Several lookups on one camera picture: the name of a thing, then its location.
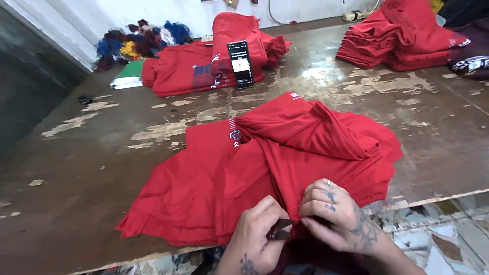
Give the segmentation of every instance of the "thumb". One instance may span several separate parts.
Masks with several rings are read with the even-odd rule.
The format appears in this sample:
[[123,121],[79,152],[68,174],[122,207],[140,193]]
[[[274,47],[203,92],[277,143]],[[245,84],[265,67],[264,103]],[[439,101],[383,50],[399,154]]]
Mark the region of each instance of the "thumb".
[[329,229],[312,218],[302,218],[301,222],[314,237],[333,249],[341,251],[346,247],[345,239],[336,231]]

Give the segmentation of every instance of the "forearm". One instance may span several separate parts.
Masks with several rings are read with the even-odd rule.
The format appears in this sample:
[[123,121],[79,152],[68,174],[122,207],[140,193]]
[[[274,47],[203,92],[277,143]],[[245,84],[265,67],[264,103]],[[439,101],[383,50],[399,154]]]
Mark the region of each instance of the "forearm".
[[376,251],[372,255],[365,255],[363,260],[370,274],[426,275],[384,233],[379,235],[379,243]]

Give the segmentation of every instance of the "finger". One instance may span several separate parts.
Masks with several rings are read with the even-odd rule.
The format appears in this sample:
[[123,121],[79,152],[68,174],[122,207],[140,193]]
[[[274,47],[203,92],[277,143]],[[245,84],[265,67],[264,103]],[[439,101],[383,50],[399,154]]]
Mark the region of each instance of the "finger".
[[310,201],[304,203],[299,209],[299,216],[318,216],[334,224],[340,223],[339,209],[337,205],[321,201]]
[[328,244],[335,250],[345,250],[347,246],[346,240],[338,234],[338,232],[327,228],[312,218],[302,218],[301,222],[314,237]]
[[320,179],[320,180],[315,181],[313,184],[307,186],[306,190],[304,190],[304,194],[310,192],[312,189],[337,192],[339,190],[342,190],[343,188],[339,187],[334,182],[332,182],[328,179]]
[[255,207],[250,209],[250,211],[253,214],[259,214],[259,213],[262,213],[263,211],[265,211],[267,208],[269,208],[272,205],[277,205],[278,207],[280,207],[278,202],[272,196],[268,195],[268,196],[264,197],[261,201],[259,201]]
[[278,219],[289,219],[287,212],[283,210],[278,203],[273,204],[265,209],[265,211],[258,214],[256,217],[256,224],[260,227],[260,234],[267,234],[272,226],[277,223]]
[[311,189],[304,194],[302,204],[310,201],[321,201],[329,204],[336,204],[336,194],[332,190],[324,191],[320,189]]

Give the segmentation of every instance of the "hand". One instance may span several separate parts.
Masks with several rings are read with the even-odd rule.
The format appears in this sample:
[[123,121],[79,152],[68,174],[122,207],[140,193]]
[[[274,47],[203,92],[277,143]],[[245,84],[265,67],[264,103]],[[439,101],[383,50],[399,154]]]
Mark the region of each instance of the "hand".
[[216,275],[264,275],[277,266],[285,241],[267,240],[267,233],[278,219],[289,219],[272,196],[241,214],[236,230]]
[[[301,222],[316,238],[337,251],[373,255],[387,238],[380,227],[363,214],[345,189],[326,179],[306,188],[299,215]],[[331,223],[322,224],[312,216]]]

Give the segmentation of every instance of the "phone screen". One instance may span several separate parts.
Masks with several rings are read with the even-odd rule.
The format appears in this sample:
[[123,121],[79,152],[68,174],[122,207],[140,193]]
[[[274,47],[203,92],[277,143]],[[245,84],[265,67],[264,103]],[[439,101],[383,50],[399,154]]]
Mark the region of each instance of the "phone screen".
[[227,44],[234,76],[238,89],[253,86],[251,63],[249,59],[248,42],[246,40],[229,42]]

